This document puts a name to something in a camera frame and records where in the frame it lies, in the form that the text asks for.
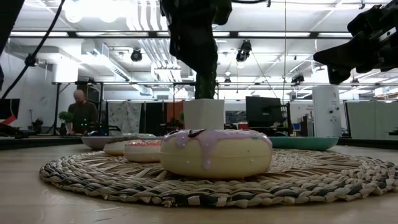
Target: computer monitor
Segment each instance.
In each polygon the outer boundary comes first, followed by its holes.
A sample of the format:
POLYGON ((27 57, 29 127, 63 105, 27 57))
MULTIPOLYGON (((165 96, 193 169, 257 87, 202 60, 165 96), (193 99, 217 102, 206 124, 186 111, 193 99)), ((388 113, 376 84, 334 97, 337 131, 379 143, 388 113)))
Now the computer monitor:
POLYGON ((0 100, 0 120, 8 119, 12 115, 18 118, 20 99, 0 100))
POLYGON ((275 122, 283 123, 282 105, 279 98, 258 96, 246 97, 246 118, 249 128, 269 127, 275 122))

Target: white pot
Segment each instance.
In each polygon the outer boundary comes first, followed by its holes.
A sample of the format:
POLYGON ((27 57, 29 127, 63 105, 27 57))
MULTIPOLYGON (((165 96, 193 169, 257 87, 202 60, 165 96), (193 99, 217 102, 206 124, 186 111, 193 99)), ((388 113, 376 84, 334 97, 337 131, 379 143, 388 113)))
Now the white pot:
POLYGON ((185 129, 224 129, 224 100, 184 101, 185 129))

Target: dark shirt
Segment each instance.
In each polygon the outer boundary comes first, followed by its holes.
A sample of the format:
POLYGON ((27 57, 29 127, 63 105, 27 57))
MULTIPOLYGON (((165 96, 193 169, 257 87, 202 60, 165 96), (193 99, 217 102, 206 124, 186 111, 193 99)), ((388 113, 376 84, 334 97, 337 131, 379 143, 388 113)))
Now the dark shirt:
POLYGON ((74 103, 69 106, 69 113, 73 114, 73 131, 83 134, 89 126, 94 126, 98 119, 97 108, 94 103, 86 101, 86 103, 74 103))

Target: red object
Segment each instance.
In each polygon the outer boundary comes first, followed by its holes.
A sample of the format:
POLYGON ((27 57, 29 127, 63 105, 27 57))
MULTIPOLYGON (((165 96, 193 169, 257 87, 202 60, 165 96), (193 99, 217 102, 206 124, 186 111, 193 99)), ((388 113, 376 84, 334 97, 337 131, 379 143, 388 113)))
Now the red object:
POLYGON ((5 119, 4 121, 2 121, 2 124, 6 124, 6 125, 10 125, 12 122, 14 122, 17 118, 12 115, 11 117, 5 119))
POLYGON ((238 124, 238 129, 249 129, 249 124, 238 124))

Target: ceiling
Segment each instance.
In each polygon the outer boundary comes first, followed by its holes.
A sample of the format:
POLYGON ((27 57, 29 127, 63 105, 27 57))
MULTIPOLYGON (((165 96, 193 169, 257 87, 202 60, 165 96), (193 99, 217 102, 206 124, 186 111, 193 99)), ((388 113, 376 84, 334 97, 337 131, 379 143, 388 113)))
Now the ceiling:
MULTIPOLYGON (((239 32, 347 32, 347 24, 355 18, 356 15, 369 9, 375 4, 386 4, 386 0, 366 0, 366 7, 359 10, 359 0, 287 0, 286 14, 285 2, 281 0, 272 0, 271 7, 267 7, 266 3, 259 4, 233 4, 233 11, 226 25, 216 27, 217 32, 223 31, 239 31, 239 32)), ((59 0, 25 0, 24 7, 14 27, 14 31, 45 31, 48 29, 57 10, 59 0)), ((156 0, 96 0, 95 4, 88 4, 80 7, 75 14, 81 15, 82 18, 78 22, 71 22, 68 17, 71 14, 67 6, 56 23, 54 31, 77 31, 77 32, 107 32, 107 31, 132 31, 137 26, 131 25, 129 22, 135 21, 141 25, 142 30, 165 30, 164 18, 160 16, 159 3, 156 0), (131 3, 136 2, 137 8, 133 8, 131 3), (102 15, 114 15, 113 22, 103 22, 102 15)), ((251 56, 246 60, 244 65, 238 65, 235 56, 237 48, 242 43, 241 38, 225 38, 217 37, 218 44, 218 81, 223 82, 226 72, 230 73, 232 82, 264 82, 272 83, 282 82, 283 74, 286 74, 287 82, 297 73, 305 76, 305 82, 310 83, 327 83, 327 72, 317 71, 312 55, 317 50, 324 50, 347 42, 345 39, 250 39, 252 44, 251 56)), ((15 37, 11 38, 10 45, 15 52, 26 46, 35 46, 40 42, 39 38, 15 37)), ((166 82, 192 80, 193 72, 182 62, 175 61, 170 63, 167 59, 167 39, 137 39, 130 38, 49 38, 45 46, 58 47, 66 54, 71 56, 81 67, 79 75, 84 77, 93 77, 98 81, 115 81, 114 73, 103 63, 93 60, 92 56, 82 50, 85 44, 93 44, 101 46, 106 44, 109 47, 109 57, 121 69, 126 71, 134 81, 137 82, 166 82), (160 57, 158 65, 166 64, 167 67, 180 69, 180 75, 171 76, 173 80, 168 80, 160 76, 154 75, 154 69, 159 66, 150 59, 146 53, 147 45, 154 53, 160 57), (133 62, 130 59, 132 50, 140 48, 142 60, 133 62)), ((398 73, 391 71, 389 73, 378 73, 361 80, 366 83, 382 82, 388 78, 394 78, 398 73)), ((258 86, 241 85, 239 88, 248 89, 261 88, 258 86)), ((237 88, 236 86, 224 86, 223 89, 237 88)), ((352 87, 346 86, 341 89, 347 90, 352 87)), ((376 87, 368 86, 362 88, 362 92, 366 93, 376 87)), ((114 86, 109 90, 129 90, 131 88, 123 88, 114 86)))

